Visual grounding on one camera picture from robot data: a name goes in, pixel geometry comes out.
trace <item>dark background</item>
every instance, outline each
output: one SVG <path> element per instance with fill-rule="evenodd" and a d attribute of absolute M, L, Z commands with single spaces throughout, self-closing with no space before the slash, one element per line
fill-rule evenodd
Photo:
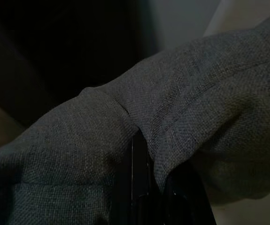
<path fill-rule="evenodd" d="M 156 53 L 143 7 L 144 19 L 140 1 L 0 0 L 0 108 L 28 127 Z"/>

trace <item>gray jacket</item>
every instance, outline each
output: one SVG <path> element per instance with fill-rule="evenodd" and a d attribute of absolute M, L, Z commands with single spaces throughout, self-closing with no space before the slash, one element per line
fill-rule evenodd
<path fill-rule="evenodd" d="M 0 224 L 107 224 L 138 129 L 161 190 L 191 160 L 213 203 L 270 193 L 270 19 L 145 59 L 0 148 Z"/>

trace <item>black object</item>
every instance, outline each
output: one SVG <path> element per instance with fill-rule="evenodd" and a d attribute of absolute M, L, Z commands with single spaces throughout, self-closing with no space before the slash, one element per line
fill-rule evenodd
<path fill-rule="evenodd" d="M 110 225 L 216 225 L 203 184 L 190 162 L 169 174 L 163 194 L 153 167 L 139 131 L 117 170 Z"/>

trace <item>gray fabric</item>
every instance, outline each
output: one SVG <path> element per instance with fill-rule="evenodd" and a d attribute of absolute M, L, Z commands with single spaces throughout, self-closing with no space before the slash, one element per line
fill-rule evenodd
<path fill-rule="evenodd" d="M 0 224 L 107 224 L 115 168 L 139 128 L 161 190 L 190 159 L 213 202 L 268 194 L 270 19 L 143 60 L 2 147 Z"/>

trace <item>textured fabric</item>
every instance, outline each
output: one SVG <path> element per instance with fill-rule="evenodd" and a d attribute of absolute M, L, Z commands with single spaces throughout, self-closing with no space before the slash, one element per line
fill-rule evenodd
<path fill-rule="evenodd" d="M 267 195 L 270 19 L 85 88 L 2 147 L 0 224 L 107 224 L 114 172 L 138 129 L 161 190 L 191 160 L 212 202 Z"/>

